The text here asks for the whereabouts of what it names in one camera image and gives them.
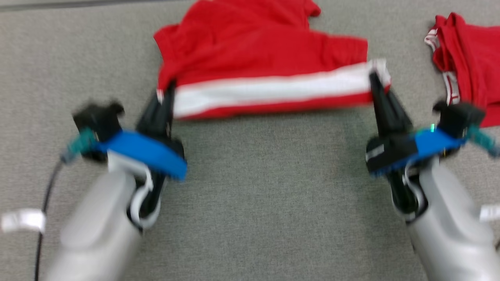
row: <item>teal cable connector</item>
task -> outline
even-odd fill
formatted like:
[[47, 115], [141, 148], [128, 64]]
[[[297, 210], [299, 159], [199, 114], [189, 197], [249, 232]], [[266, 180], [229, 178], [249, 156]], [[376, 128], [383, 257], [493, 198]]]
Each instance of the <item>teal cable connector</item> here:
[[90, 128], [86, 128], [68, 144], [66, 150], [61, 154], [61, 160], [65, 164], [69, 164], [77, 155], [89, 152], [96, 144], [96, 135]]
[[470, 126], [467, 130], [466, 138], [485, 149], [492, 157], [500, 157], [500, 147], [496, 146], [495, 139], [482, 132], [479, 127]]

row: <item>folded red cloth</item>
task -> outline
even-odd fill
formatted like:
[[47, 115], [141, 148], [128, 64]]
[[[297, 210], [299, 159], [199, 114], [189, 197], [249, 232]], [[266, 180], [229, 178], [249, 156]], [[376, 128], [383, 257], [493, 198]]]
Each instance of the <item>folded red cloth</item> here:
[[155, 35], [158, 95], [176, 80], [174, 117], [224, 118], [347, 107], [372, 101], [368, 43], [309, 29], [311, 0], [199, 0]]
[[452, 12], [448, 18], [436, 16], [424, 41], [443, 73], [447, 102], [486, 110], [481, 127], [500, 125], [500, 26], [467, 24]]

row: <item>black cable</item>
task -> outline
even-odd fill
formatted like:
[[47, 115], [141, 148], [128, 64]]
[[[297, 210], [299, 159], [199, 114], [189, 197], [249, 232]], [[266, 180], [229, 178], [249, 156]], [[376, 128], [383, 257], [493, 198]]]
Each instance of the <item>black cable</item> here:
[[[54, 182], [56, 181], [56, 177], [63, 167], [63, 162], [59, 161], [50, 176], [50, 180], [48, 181], [47, 187], [45, 189], [45, 198], [43, 199], [43, 206], [41, 211], [47, 217], [47, 209], [49, 208], [49, 198], [51, 197], [52, 187], [54, 186]], [[44, 235], [42, 232], [38, 233], [38, 246], [36, 247], [36, 260], [34, 264], [34, 281], [38, 281], [39, 279], [39, 271], [40, 271], [40, 257], [42, 255], [42, 241], [44, 240]]]

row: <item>gray fabric surface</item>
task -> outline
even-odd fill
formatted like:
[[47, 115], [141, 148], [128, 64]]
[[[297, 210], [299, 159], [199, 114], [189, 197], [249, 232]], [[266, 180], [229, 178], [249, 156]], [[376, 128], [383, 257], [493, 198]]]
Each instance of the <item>gray fabric surface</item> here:
[[[192, 2], [37, 10], [0, 15], [0, 212], [41, 206], [57, 154], [76, 133], [71, 112], [118, 98], [131, 128], [155, 86], [161, 57], [152, 38]], [[320, 0], [314, 29], [368, 38], [417, 125], [437, 120], [445, 93], [423, 43], [436, 14], [500, 25], [496, 0]], [[368, 176], [375, 134], [370, 107], [176, 122], [186, 182], [164, 193], [127, 281], [406, 280], [425, 275], [388, 184]], [[500, 138], [500, 129], [489, 132]], [[478, 204], [500, 202], [500, 162], [473, 147], [446, 162]], [[104, 167], [79, 161], [54, 189], [44, 274], [58, 231]], [[500, 234], [499, 224], [494, 224]], [[31, 280], [36, 234], [0, 238], [0, 280]]]

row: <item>red and white cloth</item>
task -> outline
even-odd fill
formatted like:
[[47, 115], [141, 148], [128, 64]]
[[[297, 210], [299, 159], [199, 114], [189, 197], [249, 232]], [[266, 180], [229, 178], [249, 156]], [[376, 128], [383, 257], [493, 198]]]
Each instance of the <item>red and white cloth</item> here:
[[437, 15], [424, 39], [442, 71], [447, 102], [466, 101], [486, 110], [481, 127], [500, 125], [500, 26], [467, 24], [452, 12]]
[[372, 70], [390, 84], [385, 60], [367, 62], [363, 38], [310, 30], [308, 18], [320, 12], [311, 0], [197, 1], [154, 35], [158, 97], [175, 79], [178, 119], [370, 103]]

